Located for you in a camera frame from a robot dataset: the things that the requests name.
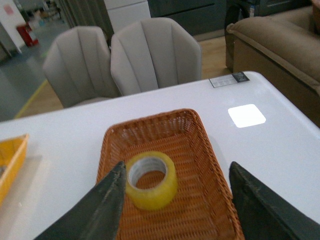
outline packing tape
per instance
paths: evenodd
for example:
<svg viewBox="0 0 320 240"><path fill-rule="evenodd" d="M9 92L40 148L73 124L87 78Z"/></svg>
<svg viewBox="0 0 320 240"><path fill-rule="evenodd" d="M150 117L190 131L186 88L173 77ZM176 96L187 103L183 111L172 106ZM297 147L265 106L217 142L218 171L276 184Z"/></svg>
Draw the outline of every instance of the packing tape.
<svg viewBox="0 0 320 240"><path fill-rule="evenodd" d="M159 151L146 151L131 158L126 164L127 181L125 192L133 204L142 210L158 210L168 205L178 190L176 168L166 154ZM149 189L137 188L138 180L146 173L161 171L163 180Z"/></svg>

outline sofa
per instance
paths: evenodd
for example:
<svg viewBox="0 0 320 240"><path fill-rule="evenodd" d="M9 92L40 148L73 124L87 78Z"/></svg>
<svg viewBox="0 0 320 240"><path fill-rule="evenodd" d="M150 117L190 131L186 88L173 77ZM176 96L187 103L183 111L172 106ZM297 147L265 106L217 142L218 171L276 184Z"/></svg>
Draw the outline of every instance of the sofa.
<svg viewBox="0 0 320 240"><path fill-rule="evenodd" d="M320 127L320 35L312 6L245 18L226 31L227 67L261 73Z"/></svg>

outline woven basket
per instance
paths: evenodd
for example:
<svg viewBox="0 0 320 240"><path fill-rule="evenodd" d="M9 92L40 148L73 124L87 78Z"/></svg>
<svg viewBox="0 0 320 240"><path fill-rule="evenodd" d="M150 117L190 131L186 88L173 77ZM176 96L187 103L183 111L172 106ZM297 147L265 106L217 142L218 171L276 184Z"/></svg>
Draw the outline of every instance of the woven basket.
<svg viewBox="0 0 320 240"><path fill-rule="evenodd" d="M105 133L99 182L119 161L145 151L160 151L174 162L178 192L157 211L137 209L125 196L118 240L244 240L232 195L198 114L179 109L111 126ZM148 174L148 188L163 174Z"/></svg>

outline small label card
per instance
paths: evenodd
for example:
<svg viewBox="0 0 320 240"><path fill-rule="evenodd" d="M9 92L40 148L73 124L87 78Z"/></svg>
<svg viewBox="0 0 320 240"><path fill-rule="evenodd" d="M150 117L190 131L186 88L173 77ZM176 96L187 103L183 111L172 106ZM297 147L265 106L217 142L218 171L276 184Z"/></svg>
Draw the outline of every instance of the small label card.
<svg viewBox="0 0 320 240"><path fill-rule="evenodd" d="M217 88L217 87L226 86L226 85L230 85L230 84L236 84L236 83L249 81L249 78L247 78L247 76L241 71L241 72L232 73L232 74L226 75L226 76L210 78L209 80L210 80L212 86L214 88Z"/></svg>

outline floor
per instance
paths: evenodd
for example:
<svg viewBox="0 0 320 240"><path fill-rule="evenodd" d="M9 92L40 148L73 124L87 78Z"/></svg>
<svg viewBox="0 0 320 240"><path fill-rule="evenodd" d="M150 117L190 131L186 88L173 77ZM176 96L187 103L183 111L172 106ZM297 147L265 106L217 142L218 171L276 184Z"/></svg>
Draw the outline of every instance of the floor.
<svg viewBox="0 0 320 240"><path fill-rule="evenodd" d="M57 35L68 29L61 21L49 22L34 33L40 44L26 48L23 54L0 65L0 121L23 118L63 108L57 95L45 80L42 65ZM226 68L224 37L199 42L202 48L202 78L230 74Z"/></svg>
<svg viewBox="0 0 320 240"><path fill-rule="evenodd" d="M0 64L0 121L13 119L43 84L42 65L53 40L68 29L62 20L46 22L33 32L39 44Z"/></svg>

